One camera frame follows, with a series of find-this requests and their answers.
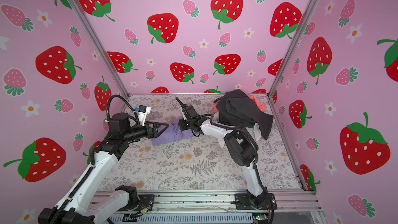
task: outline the white flower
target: white flower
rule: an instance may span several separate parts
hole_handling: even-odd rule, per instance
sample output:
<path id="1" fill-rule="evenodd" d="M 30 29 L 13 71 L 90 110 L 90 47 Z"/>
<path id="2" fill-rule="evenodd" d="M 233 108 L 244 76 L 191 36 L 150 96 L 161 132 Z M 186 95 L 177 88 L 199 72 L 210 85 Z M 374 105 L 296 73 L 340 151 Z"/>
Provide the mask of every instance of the white flower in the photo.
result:
<path id="1" fill-rule="evenodd" d="M 72 184 L 72 186 L 77 182 L 77 180 L 79 179 L 80 175 L 75 175 L 73 174 L 72 179 L 69 181 L 70 184 Z"/>
<path id="2" fill-rule="evenodd" d="M 295 142 L 295 147 L 296 147 L 297 151 L 299 151 L 299 149 L 300 149 L 301 146 L 299 145 L 299 142 L 298 142 L 298 141 Z"/>
<path id="3" fill-rule="evenodd" d="M 200 44 L 200 48 L 207 48 L 207 45 L 209 44 L 208 42 L 206 42 L 206 40 L 205 39 L 203 39 L 203 41 L 202 42 L 199 42 L 199 44 Z"/>
<path id="4" fill-rule="evenodd" d="M 358 25 L 357 27 L 352 26 L 350 28 L 350 34 L 348 34 L 346 39 L 351 39 L 351 43 L 354 43 L 355 39 L 357 37 L 361 37 L 362 36 L 362 32 L 360 31 L 361 27 L 362 27 L 362 24 Z"/>
<path id="5" fill-rule="evenodd" d="M 336 224 L 344 224 L 342 221 L 341 221 L 341 215 L 336 215 L 335 213 L 333 213 L 333 222 L 334 223 L 336 223 Z"/>
<path id="6" fill-rule="evenodd" d="M 27 106 L 22 106 L 21 109 L 26 111 L 26 116 L 29 117 L 33 115 L 39 115 L 39 111 L 37 110 L 40 107 L 39 104 L 33 104 L 31 100 L 27 102 Z"/>
<path id="7" fill-rule="evenodd" d="M 248 30 L 244 30 L 243 32 L 245 33 L 245 35 L 243 36 L 243 38 L 245 38 L 245 37 L 251 38 L 251 35 L 254 34 L 254 31 L 251 30 L 251 27 L 249 27 Z"/>
<path id="8" fill-rule="evenodd" d="M 35 219 L 35 215 L 34 215 L 35 211 L 36 211 L 36 208 L 34 208 L 32 210 L 25 209 L 23 211 L 22 217 L 19 218 L 16 223 L 27 224 L 29 221 L 33 221 Z"/>
<path id="9" fill-rule="evenodd" d="M 333 102 L 331 102 L 330 104 L 325 104 L 326 110 L 325 110 L 325 114 L 329 114 L 331 117 L 333 117 L 333 112 L 336 112 L 336 107 L 333 107 Z"/>
<path id="10" fill-rule="evenodd" d="M 331 14 L 331 10 L 333 9 L 335 4 L 336 4 L 335 2 L 330 0 L 329 4 L 327 6 L 325 6 L 325 16 Z"/>
<path id="11" fill-rule="evenodd" d="M 333 172 L 337 171 L 336 167 L 333 166 L 333 161 L 328 162 L 327 160 L 325 160 L 325 162 L 326 162 L 325 170 L 328 170 L 330 174 L 333 175 Z"/>
<path id="12" fill-rule="evenodd" d="M 41 10 L 37 9 L 37 20 L 43 22 L 44 26 L 48 27 L 49 24 L 52 24 L 52 21 L 49 19 L 49 14 L 47 12 L 42 12 Z"/>
<path id="13" fill-rule="evenodd" d="M 7 50 L 6 42 L 8 42 L 8 40 L 7 37 L 0 36 L 0 48 Z"/>
<path id="14" fill-rule="evenodd" d="M 156 62 L 154 62 L 153 59 L 147 59 L 147 64 L 153 67 L 153 65 L 156 64 Z"/>
<path id="15" fill-rule="evenodd" d="M 256 73 L 256 72 L 253 72 L 253 70 L 250 70 L 250 71 L 248 72 L 248 76 L 253 77 L 255 73 Z"/>
<path id="16" fill-rule="evenodd" d="M 82 117 L 79 118 L 80 123 L 81 123 L 82 125 L 88 124 L 87 119 L 88 119 L 88 116 L 84 115 L 84 113 L 82 114 Z"/>
<path id="17" fill-rule="evenodd" d="M 94 51 L 93 53 L 91 53 L 91 55 L 93 56 L 93 60 L 94 61 L 98 61 L 98 54 L 96 51 Z"/>

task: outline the black garment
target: black garment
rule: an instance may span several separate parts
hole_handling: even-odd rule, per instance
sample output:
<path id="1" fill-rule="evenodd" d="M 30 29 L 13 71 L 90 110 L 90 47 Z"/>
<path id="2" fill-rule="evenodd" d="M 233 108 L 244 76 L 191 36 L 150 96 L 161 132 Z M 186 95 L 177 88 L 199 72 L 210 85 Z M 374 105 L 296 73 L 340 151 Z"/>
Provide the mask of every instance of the black garment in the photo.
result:
<path id="1" fill-rule="evenodd" d="M 250 99 L 244 92 L 237 89 L 227 92 L 223 97 L 215 102 L 219 114 L 220 123 L 228 126 L 242 124 L 244 127 L 253 128 L 255 123 L 261 131 L 263 138 L 267 139 L 271 132 L 273 116 L 261 112 L 256 103 Z"/>

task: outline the black cloth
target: black cloth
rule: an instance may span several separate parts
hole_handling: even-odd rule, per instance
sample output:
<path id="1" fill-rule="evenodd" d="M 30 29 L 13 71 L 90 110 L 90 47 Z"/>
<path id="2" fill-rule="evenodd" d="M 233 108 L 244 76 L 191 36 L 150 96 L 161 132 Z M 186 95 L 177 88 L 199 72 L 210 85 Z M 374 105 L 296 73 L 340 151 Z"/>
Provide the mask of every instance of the black cloth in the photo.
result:
<path id="1" fill-rule="evenodd" d="M 223 97 L 215 100 L 216 108 L 220 115 L 220 123 L 228 126 L 242 124 L 244 127 L 253 128 L 255 123 L 261 131 L 261 136 L 268 138 L 271 132 L 273 116 L 261 112 L 256 103 L 244 92 L 237 89 L 227 92 Z"/>

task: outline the strawberry wallpaper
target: strawberry wallpaper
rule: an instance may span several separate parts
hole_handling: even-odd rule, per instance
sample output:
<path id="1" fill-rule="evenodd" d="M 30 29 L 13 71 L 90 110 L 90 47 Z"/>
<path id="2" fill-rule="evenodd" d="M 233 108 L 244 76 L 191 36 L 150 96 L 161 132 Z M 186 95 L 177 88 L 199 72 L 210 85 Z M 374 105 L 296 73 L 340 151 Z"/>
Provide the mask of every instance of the strawberry wallpaper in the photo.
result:
<path id="1" fill-rule="evenodd" d="M 265 93 L 308 0 L 79 2 L 131 93 Z"/>
<path id="2" fill-rule="evenodd" d="M 106 100 L 118 88 L 67 0 L 0 0 L 0 8 L 2 221 L 37 223 L 106 135 Z"/>
<path id="3" fill-rule="evenodd" d="M 321 0 L 273 99 L 328 223 L 395 223 L 397 0 Z"/>

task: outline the purple cloth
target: purple cloth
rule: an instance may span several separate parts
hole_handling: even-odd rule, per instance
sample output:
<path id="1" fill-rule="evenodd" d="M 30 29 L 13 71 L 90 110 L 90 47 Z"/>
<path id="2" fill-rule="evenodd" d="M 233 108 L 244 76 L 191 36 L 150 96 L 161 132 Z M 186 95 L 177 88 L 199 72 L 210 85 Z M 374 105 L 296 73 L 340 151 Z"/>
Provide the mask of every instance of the purple cloth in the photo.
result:
<path id="1" fill-rule="evenodd" d="M 152 138 L 152 145 L 155 146 L 159 144 L 180 141 L 182 139 L 193 138 L 194 135 L 190 129 L 181 131 L 181 128 L 178 125 L 180 119 L 182 119 L 182 117 L 167 122 L 167 124 L 169 124 L 169 128 L 167 128 L 166 131 L 164 131 L 159 137 Z"/>

